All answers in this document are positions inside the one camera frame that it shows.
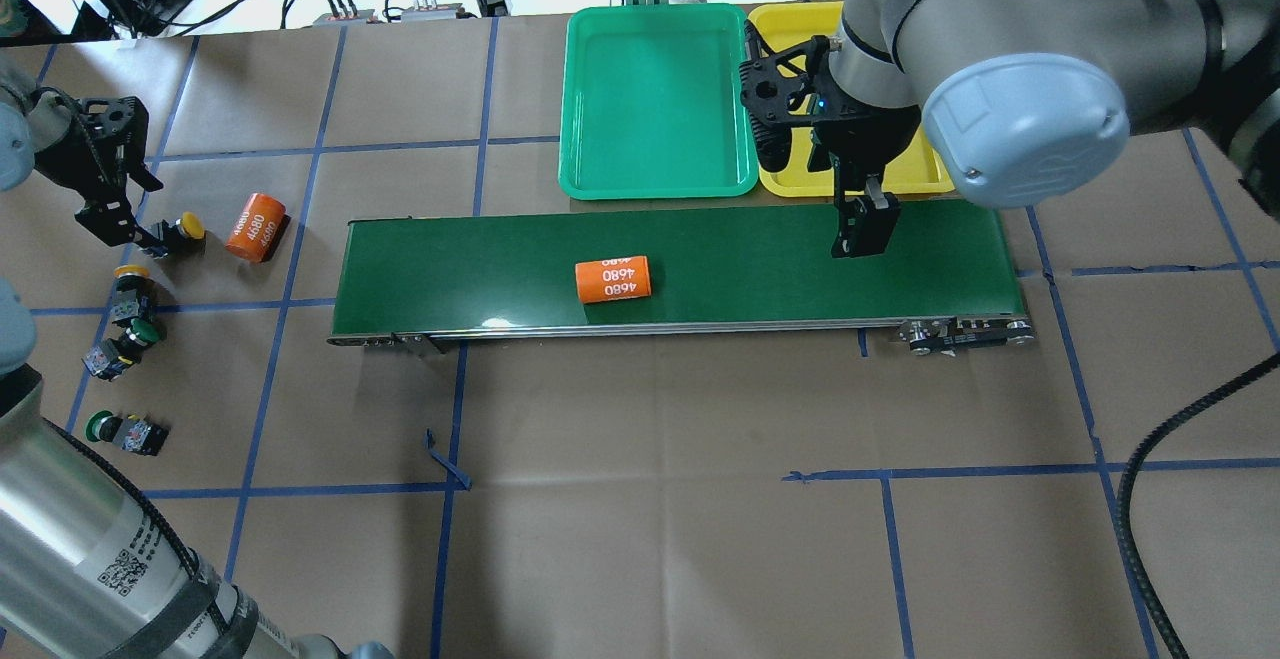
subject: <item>qr code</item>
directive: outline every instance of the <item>qr code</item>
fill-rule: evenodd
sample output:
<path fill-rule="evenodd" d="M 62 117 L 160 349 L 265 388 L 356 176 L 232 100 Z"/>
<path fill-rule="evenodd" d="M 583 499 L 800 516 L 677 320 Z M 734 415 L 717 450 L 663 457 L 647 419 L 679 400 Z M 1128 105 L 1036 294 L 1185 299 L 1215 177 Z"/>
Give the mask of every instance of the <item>qr code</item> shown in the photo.
<path fill-rule="evenodd" d="M 138 580 L 146 573 L 146 562 L 141 562 L 141 559 L 122 549 L 115 562 L 111 562 L 110 567 L 97 576 L 97 581 L 120 596 L 128 596 L 133 591 L 133 587 L 138 585 Z"/>

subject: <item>yellow tray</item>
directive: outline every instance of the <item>yellow tray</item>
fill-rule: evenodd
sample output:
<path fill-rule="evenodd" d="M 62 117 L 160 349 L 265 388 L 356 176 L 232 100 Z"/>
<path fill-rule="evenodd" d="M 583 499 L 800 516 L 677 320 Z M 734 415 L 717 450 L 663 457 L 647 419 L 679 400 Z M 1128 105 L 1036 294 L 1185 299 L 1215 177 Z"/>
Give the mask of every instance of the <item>yellow tray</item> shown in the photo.
<path fill-rule="evenodd" d="M 813 35 L 831 35 L 840 24 L 840 12 L 845 3 L 788 3 L 764 4 L 750 13 L 749 20 L 760 31 L 769 47 L 782 50 L 808 41 Z M 796 59 L 804 67 L 804 58 Z M 760 182 L 778 197 L 831 197 L 833 177 L 831 171 L 809 173 L 809 129 L 791 132 L 791 161 L 782 171 L 764 171 Z M 924 138 L 915 132 L 910 147 L 901 157 L 884 168 L 884 189 L 896 195 L 945 195 L 955 189 L 951 175 L 942 166 L 942 159 Z"/>

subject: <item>conveyor belt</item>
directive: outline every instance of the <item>conveyor belt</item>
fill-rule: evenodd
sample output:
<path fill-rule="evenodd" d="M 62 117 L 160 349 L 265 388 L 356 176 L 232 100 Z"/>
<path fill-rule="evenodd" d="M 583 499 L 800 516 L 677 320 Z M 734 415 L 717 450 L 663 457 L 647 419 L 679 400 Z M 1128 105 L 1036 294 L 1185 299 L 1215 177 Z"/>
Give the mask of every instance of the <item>conveyor belt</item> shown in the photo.
<path fill-rule="evenodd" d="M 996 212 L 904 205 L 888 253 L 832 258 L 826 205 L 352 221 L 339 345 L 897 326 L 1024 316 Z M 649 257 L 645 299 L 581 305 L 573 264 Z"/>

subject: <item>orange cylinder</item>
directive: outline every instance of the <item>orange cylinder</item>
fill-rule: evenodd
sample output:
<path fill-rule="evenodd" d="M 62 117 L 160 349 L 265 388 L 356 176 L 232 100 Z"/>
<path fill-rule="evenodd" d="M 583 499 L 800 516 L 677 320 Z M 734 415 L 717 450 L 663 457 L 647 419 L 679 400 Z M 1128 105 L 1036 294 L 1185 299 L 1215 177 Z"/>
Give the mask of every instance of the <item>orange cylinder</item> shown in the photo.
<path fill-rule="evenodd" d="M 585 305 L 639 299 L 653 294 L 649 280 L 649 257 L 603 258 L 599 262 L 575 264 L 577 298 Z"/>
<path fill-rule="evenodd" d="M 284 226 L 284 203 L 270 195 L 251 195 L 244 211 L 236 220 L 236 229 L 227 238 L 227 250 L 246 262 L 259 264 L 279 239 Z"/>

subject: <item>blue tape line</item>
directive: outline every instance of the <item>blue tape line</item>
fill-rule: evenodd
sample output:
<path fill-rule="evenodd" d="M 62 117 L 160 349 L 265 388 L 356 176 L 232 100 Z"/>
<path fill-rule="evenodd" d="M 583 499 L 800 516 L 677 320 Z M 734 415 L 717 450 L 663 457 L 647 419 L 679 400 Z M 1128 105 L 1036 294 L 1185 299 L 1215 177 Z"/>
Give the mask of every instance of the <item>blue tape line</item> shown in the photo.
<path fill-rule="evenodd" d="M 228 302 L 224 305 L 164 305 L 156 307 L 156 314 L 200 314 L 200 312 L 251 312 L 256 308 L 280 308 L 279 302 Z"/>
<path fill-rule="evenodd" d="M 886 479 L 960 479 L 960 477 L 1025 477 L 1053 475 L 1087 475 L 1097 464 L 1015 464 L 991 467 L 909 467 L 883 470 L 828 470 L 823 472 L 791 472 L 782 481 L 856 481 Z"/>
<path fill-rule="evenodd" d="M 32 308 L 33 317 L 86 317 L 101 314 L 101 307 L 58 307 L 58 308 Z"/>
<path fill-rule="evenodd" d="M 462 399 L 467 390 L 467 353 L 471 345 L 466 340 L 458 343 L 458 369 L 453 380 L 453 426 L 449 431 L 449 462 L 458 463 L 458 447 L 462 441 Z"/>
<path fill-rule="evenodd" d="M 439 463 L 442 467 L 444 467 L 444 471 L 448 472 L 451 477 L 457 480 L 457 482 L 462 485 L 462 489 L 468 491 L 471 490 L 471 477 L 468 477 L 466 472 L 458 468 L 457 464 L 451 462 L 448 457 L 440 454 L 439 450 L 435 450 L 434 431 L 431 431 L 430 429 L 426 430 L 426 436 L 422 438 L 422 444 L 426 447 L 426 453 L 430 454 L 433 459 L 435 459 L 435 463 Z"/>
<path fill-rule="evenodd" d="M 1071 276 L 1112 276 L 1135 275 L 1135 273 L 1221 273 L 1239 271 L 1240 264 L 1215 264 L 1215 266 L 1198 267 L 1194 264 L 1152 264 L 1148 267 L 1080 267 L 1071 270 Z"/>
<path fill-rule="evenodd" d="M 453 380 L 453 425 L 449 435 L 449 463 L 457 466 L 460 438 L 462 436 L 462 404 L 467 389 L 467 352 L 470 345 L 462 340 L 458 345 L 458 367 Z M 448 477 L 448 491 L 444 491 L 444 508 L 440 511 L 440 549 L 435 558 L 435 601 L 431 609 L 431 653 L 430 659 L 440 659 L 440 641 L 444 635 L 444 580 L 449 572 L 449 540 L 453 535 L 453 495 L 457 480 Z"/>
<path fill-rule="evenodd" d="M 440 546 L 435 557 L 435 598 L 431 607 L 430 659 L 440 659 L 440 644 L 444 639 L 444 573 L 448 571 L 449 537 L 453 535 L 453 495 L 452 486 L 444 491 L 444 509 L 440 513 Z"/>
<path fill-rule="evenodd" d="M 45 75 L 49 75 L 49 68 L 54 65 L 55 52 L 58 52 L 58 44 L 50 44 L 49 52 L 45 52 L 45 63 L 40 65 L 40 74 L 36 75 L 36 84 L 44 84 Z"/>
<path fill-rule="evenodd" d="M 223 576 L 232 581 L 236 575 L 236 560 L 239 557 L 241 534 L 244 527 L 244 511 L 248 508 L 250 489 L 253 485 L 253 471 L 257 468 L 257 450 L 262 440 L 262 430 L 266 425 L 266 409 L 271 403 L 271 389 L 275 385 L 275 367 L 280 358 L 280 344 L 284 339 L 284 322 L 289 316 L 289 299 L 293 296 L 293 280 L 298 271 L 298 258 L 302 255 L 303 232 L 307 226 L 307 218 L 311 214 L 311 197 L 315 193 L 316 173 L 320 168 L 320 148 L 324 147 L 324 136 L 329 125 L 329 113 L 333 109 L 334 92 L 338 88 L 338 72 L 342 68 L 342 54 L 347 45 L 347 27 L 338 29 L 338 49 L 334 51 L 333 70 L 329 74 L 329 88 L 325 90 L 324 111 L 320 113 L 320 127 L 316 131 L 316 141 L 311 152 L 311 168 L 307 170 L 307 188 L 302 195 L 302 209 L 298 212 L 293 239 L 293 255 L 289 257 L 289 271 L 284 275 L 284 293 L 280 296 L 280 308 L 275 320 L 275 337 L 271 340 L 271 354 L 266 362 L 266 376 L 262 380 L 262 394 L 259 398 L 257 417 L 253 418 L 253 436 L 250 440 L 248 458 L 244 462 L 244 476 L 241 480 L 239 503 L 236 508 L 236 522 L 232 525 L 232 541 L 227 552 L 227 568 Z"/>
<path fill-rule="evenodd" d="M 1124 462 L 1107 462 L 1108 473 L 1124 471 Z M 1229 459 L 1148 459 L 1143 471 L 1194 472 L 1211 470 L 1280 470 L 1280 457 L 1245 457 Z M 1088 475 L 1098 471 L 1097 464 L 1012 464 L 984 467 L 904 467 L 878 470 L 826 470 L 820 472 L 791 472 L 782 481 L 879 481 L 884 479 L 968 479 L 968 477 L 1027 477 Z"/>
<path fill-rule="evenodd" d="M 1044 244 L 1044 234 L 1041 230 L 1034 207 L 1027 207 L 1027 220 L 1032 225 L 1032 234 L 1036 235 L 1036 248 L 1039 252 L 1041 266 L 1043 267 L 1044 279 L 1048 283 L 1050 296 L 1053 299 L 1053 314 L 1057 315 L 1059 334 L 1061 335 L 1062 345 L 1066 349 L 1066 360 L 1071 369 L 1071 381 L 1075 383 L 1075 394 L 1080 402 L 1080 413 L 1084 416 L 1084 427 L 1088 431 L 1089 444 L 1093 447 L 1093 462 L 1098 472 L 1098 481 L 1101 481 L 1102 485 L 1102 494 L 1107 502 L 1107 514 L 1111 517 L 1111 528 L 1116 535 L 1116 550 L 1119 552 L 1120 532 L 1115 531 L 1115 486 L 1111 485 L 1111 475 L 1107 472 L 1106 453 L 1102 450 L 1102 440 L 1098 439 L 1093 417 L 1093 404 L 1089 401 L 1088 390 L 1084 388 L 1084 375 L 1083 371 L 1080 371 L 1079 354 L 1075 352 L 1075 342 L 1071 339 L 1071 328 L 1068 325 L 1066 311 L 1062 307 L 1062 296 L 1057 289 L 1057 280 L 1053 276 L 1053 265 L 1050 262 L 1048 248 L 1047 244 Z M 1151 621 L 1147 617 L 1146 605 L 1138 594 L 1138 585 L 1134 582 L 1128 567 L 1125 568 L 1125 581 L 1129 582 L 1129 596 L 1133 600 L 1133 608 L 1138 618 L 1138 630 L 1142 632 L 1142 642 L 1147 646 L 1147 656 L 1149 659 L 1158 659 L 1160 654 L 1156 649 L 1156 637 L 1151 631 Z"/>
<path fill-rule="evenodd" d="M 559 141 L 559 136 L 495 136 L 489 139 L 490 145 L 553 145 Z"/>
<path fill-rule="evenodd" d="M 476 186 L 475 197 L 471 198 L 471 216 L 480 216 L 480 207 L 484 203 L 484 163 L 489 150 L 489 109 L 493 105 L 493 67 L 494 56 L 498 52 L 498 19 L 489 22 L 489 54 L 484 67 L 484 100 L 480 111 L 480 150 L 476 152 Z"/>
<path fill-rule="evenodd" d="M 210 159 L 298 157 L 303 154 L 315 154 L 315 148 L 251 148 L 247 152 L 173 154 L 173 156 L 165 156 L 164 161 L 205 163 Z"/>
<path fill-rule="evenodd" d="M 317 296 L 315 299 L 289 299 L 289 307 L 333 307 L 338 303 L 334 296 Z"/>
<path fill-rule="evenodd" d="M 178 104 L 182 102 L 182 95 L 187 91 L 187 81 L 191 79 L 192 68 L 196 67 L 196 50 L 200 49 L 200 38 L 191 40 L 191 49 L 187 52 L 187 63 L 183 65 L 182 77 L 178 79 L 178 90 L 174 91 L 173 107 L 169 107 L 169 118 L 165 120 L 164 134 L 160 134 L 160 147 L 156 152 L 156 161 L 151 166 L 151 171 L 155 171 L 157 164 L 164 159 L 164 150 L 169 145 L 169 134 L 173 132 L 174 120 L 178 118 Z M 51 61 L 54 56 L 52 49 L 50 49 L 49 58 L 46 61 Z M 138 202 L 137 218 L 142 218 L 142 211 L 146 210 L 147 195 L 142 195 L 141 202 Z M 129 252 L 132 252 L 133 244 L 125 244 L 123 252 L 120 253 L 120 264 L 128 264 Z M 111 296 L 110 290 L 106 296 L 106 302 L 104 302 L 101 312 L 102 320 L 97 322 L 97 331 L 93 335 L 93 344 L 97 344 L 102 337 L 106 334 L 106 328 L 109 326 L 108 311 L 110 310 Z M 76 427 L 76 417 L 79 416 L 81 407 L 84 403 L 84 393 L 88 390 L 88 381 L 92 377 L 88 370 L 81 374 L 81 383 L 76 388 L 76 399 L 72 401 L 72 409 L 67 416 L 67 424 L 63 425 L 64 430 L 72 433 Z"/>
<path fill-rule="evenodd" d="M 489 139 L 489 145 L 549 145 L 559 141 L 559 136 L 504 136 Z M 439 141 L 393 141 L 387 145 L 343 145 L 343 147 L 323 147 L 320 154 L 393 152 L 397 148 L 451 148 L 479 147 L 480 139 L 439 139 Z M 204 152 L 204 154 L 165 154 L 165 163 L 206 163 L 211 159 L 253 159 L 253 157 L 297 157 L 302 154 L 315 154 L 315 148 L 247 148 L 243 152 Z M 156 157 L 147 157 L 147 163 Z"/>
<path fill-rule="evenodd" d="M 147 499 L 236 499 L 239 489 L 148 489 Z"/>
<path fill-rule="evenodd" d="M 443 494 L 453 485 L 447 481 L 420 482 L 329 482 L 315 486 L 252 486 L 251 499 L 261 496 L 352 496 L 372 494 Z M 221 489 L 151 489 L 150 499 L 238 499 L 243 490 Z"/>
<path fill-rule="evenodd" d="M 398 141 L 393 145 L 347 145 L 346 147 L 325 147 L 324 154 L 351 154 L 351 152 L 392 152 L 397 148 L 448 148 L 448 147 L 475 147 L 476 139 L 440 139 L 440 141 Z"/>
<path fill-rule="evenodd" d="M 1107 468 L 1123 472 L 1124 463 L 1111 463 Z M 1280 470 L 1280 457 L 1253 457 L 1243 459 L 1147 459 L 1142 471 L 1194 472 L 1206 470 Z"/>
<path fill-rule="evenodd" d="M 1231 252 L 1235 253 L 1235 261 L 1239 262 L 1239 269 L 1244 273 L 1244 282 L 1249 285 L 1249 293 L 1253 294 L 1253 303 L 1258 305 L 1258 314 L 1262 316 L 1262 325 L 1267 328 L 1267 334 L 1271 335 L 1271 345 L 1274 345 L 1276 352 L 1280 352 L 1280 334 L 1276 334 L 1276 325 L 1271 321 L 1271 311 L 1267 308 L 1266 299 L 1262 298 L 1262 290 L 1258 289 L 1258 282 L 1253 279 L 1253 271 L 1249 267 L 1248 257 L 1244 256 L 1244 248 L 1240 246 L 1239 238 L 1235 237 L 1235 230 L 1231 229 L 1231 221 L 1226 218 L 1222 202 L 1217 198 L 1217 191 L 1213 189 L 1213 182 L 1208 177 L 1208 168 L 1204 168 L 1204 160 L 1201 157 L 1199 150 L 1196 147 L 1196 138 L 1192 136 L 1189 129 L 1183 131 L 1183 138 L 1187 141 L 1187 147 L 1190 150 L 1192 161 L 1196 163 L 1196 170 L 1201 175 L 1201 182 L 1204 186 L 1210 202 L 1213 205 L 1213 211 L 1217 212 L 1217 221 L 1222 223 L 1222 232 L 1226 232 L 1226 241 L 1231 244 Z"/>
<path fill-rule="evenodd" d="M 902 631 L 902 656 L 915 659 L 911 639 L 911 615 L 906 607 L 906 577 L 902 575 L 902 552 L 897 544 L 897 518 L 893 514 L 893 490 L 881 479 L 881 500 L 884 503 L 884 532 L 888 535 L 888 563 L 893 569 L 893 596 L 897 600 L 897 623 Z"/>
<path fill-rule="evenodd" d="M 451 488 L 444 481 L 421 482 L 349 482 L 349 485 L 324 486 L 256 486 L 248 490 L 251 496 L 348 496 L 370 494 L 430 494 Z"/>

